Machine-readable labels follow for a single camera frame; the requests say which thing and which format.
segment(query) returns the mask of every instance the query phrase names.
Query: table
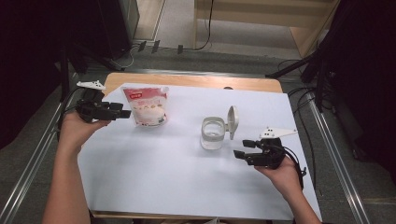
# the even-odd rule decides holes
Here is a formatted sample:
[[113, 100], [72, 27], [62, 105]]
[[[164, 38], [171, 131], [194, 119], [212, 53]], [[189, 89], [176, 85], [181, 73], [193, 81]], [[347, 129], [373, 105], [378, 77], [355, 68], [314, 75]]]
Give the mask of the table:
[[[265, 127], [258, 126], [257, 122], [295, 128], [289, 100], [286, 94], [280, 93], [277, 80], [110, 74], [105, 83], [105, 100], [119, 100], [125, 109], [128, 105], [117, 89], [123, 83], [133, 83], [127, 85], [135, 87], [146, 87], [147, 84], [169, 86], [169, 108], [166, 110], [170, 119], [154, 129], [134, 127], [131, 120], [118, 119], [99, 130], [86, 143], [78, 163], [87, 202], [95, 216], [292, 219], [289, 207], [271, 182], [244, 161], [235, 159], [230, 154], [232, 151], [226, 149], [237, 149], [242, 139], [258, 137]], [[222, 90], [224, 87], [234, 90]], [[198, 99], [205, 94], [218, 97], [226, 94], [227, 97], [216, 104], [193, 108], [193, 105], [201, 104]], [[267, 112], [263, 110], [264, 104], [254, 106], [255, 109], [281, 119], [277, 122], [270, 117], [264, 120], [262, 117], [265, 116], [258, 113], [251, 116], [247, 109], [249, 101], [235, 100], [244, 97], [253, 104], [258, 99], [263, 100], [268, 106]], [[238, 105], [240, 131], [236, 132], [233, 141], [225, 140], [220, 150], [202, 149], [199, 125], [205, 112], [226, 117], [228, 108], [224, 104], [230, 102]], [[282, 142], [285, 146], [292, 146], [301, 165], [306, 166], [298, 135], [286, 136]], [[304, 185], [304, 194], [320, 217], [309, 174], [304, 178]]]
[[[212, 0], [195, 0], [194, 35], [197, 20], [209, 19]], [[302, 57], [316, 45], [340, 0], [215, 0], [212, 20], [288, 26]]]

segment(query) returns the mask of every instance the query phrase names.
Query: open lid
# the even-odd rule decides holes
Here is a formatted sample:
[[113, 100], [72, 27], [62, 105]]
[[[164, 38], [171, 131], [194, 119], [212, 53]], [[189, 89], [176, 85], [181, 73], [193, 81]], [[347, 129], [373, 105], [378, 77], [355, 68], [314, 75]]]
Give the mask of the open lid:
[[230, 132], [230, 139], [233, 140], [233, 135], [235, 134], [239, 124], [238, 109], [235, 105], [230, 107], [227, 120], [228, 124], [226, 125], [226, 131]]

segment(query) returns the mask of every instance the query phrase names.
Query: floor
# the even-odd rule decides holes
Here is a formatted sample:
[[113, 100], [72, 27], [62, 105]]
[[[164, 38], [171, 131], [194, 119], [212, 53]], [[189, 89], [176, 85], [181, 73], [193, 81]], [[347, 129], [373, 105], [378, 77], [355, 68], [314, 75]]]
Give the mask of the floor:
[[[191, 6], [192, 0], [166, 0], [155, 40], [161, 40], [159, 49], [152, 54], [147, 47], [141, 52], [132, 51], [133, 65], [125, 68], [126, 72], [136, 69], [145, 71], [197, 71], [217, 72], [221, 75], [235, 74], [240, 77], [257, 77], [271, 74], [301, 57], [295, 48], [287, 27], [253, 26], [237, 22], [214, 21], [210, 45], [202, 51], [185, 50], [177, 54], [177, 46], [191, 47]], [[199, 44], [205, 41], [205, 22], [200, 21]], [[125, 55], [117, 63], [128, 64], [132, 60]], [[90, 61], [86, 74], [71, 77], [77, 80], [106, 80], [109, 71], [101, 64]], [[279, 79], [284, 92], [303, 87], [299, 79], [300, 72], [295, 70]], [[60, 88], [49, 96], [46, 103], [32, 116], [17, 139], [0, 150], [0, 208], [7, 204], [7, 199], [14, 186], [36, 150], [42, 134], [46, 131], [50, 118], [59, 106]], [[302, 92], [290, 98], [292, 108]], [[296, 115], [300, 139], [311, 174], [316, 174], [316, 192], [323, 221], [327, 223], [396, 223], [396, 187], [390, 181], [389, 174], [375, 162], [356, 161], [351, 153], [351, 145], [345, 135], [342, 124], [332, 111], [323, 113], [332, 138], [343, 159], [351, 182], [359, 193], [364, 212], [370, 222], [359, 220], [352, 212], [346, 197], [345, 187], [341, 184], [339, 174], [334, 169], [330, 151], [322, 137], [310, 105], [300, 109], [301, 118]], [[23, 201], [13, 221], [10, 223], [39, 223], [47, 200], [51, 179], [51, 167], [55, 154], [56, 139], [52, 139], [43, 161], [36, 172], [35, 179], [26, 183], [30, 188], [23, 191]], [[104, 223], [131, 223], [131, 219], [108, 218]]]

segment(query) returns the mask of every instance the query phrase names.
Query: white tabletop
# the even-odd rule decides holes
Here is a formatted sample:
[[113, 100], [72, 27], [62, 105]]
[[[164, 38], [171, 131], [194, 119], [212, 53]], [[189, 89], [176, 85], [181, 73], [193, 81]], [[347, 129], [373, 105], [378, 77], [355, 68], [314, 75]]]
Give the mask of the white tabletop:
[[[289, 206], [271, 181], [233, 155], [233, 150], [259, 152], [257, 148], [243, 147], [242, 140], [259, 140], [267, 126], [296, 129], [287, 94], [167, 87], [169, 120], [163, 126], [136, 127], [132, 117], [117, 119], [85, 144], [78, 163], [90, 209], [126, 214], [291, 220]], [[104, 101], [123, 103], [124, 109], [130, 109], [120, 88]], [[226, 120], [231, 105], [239, 112], [234, 139], [230, 140], [226, 133], [221, 149], [203, 149], [202, 121], [206, 117]], [[281, 140], [306, 167], [298, 134]], [[309, 173], [304, 177], [304, 195], [320, 217]]]

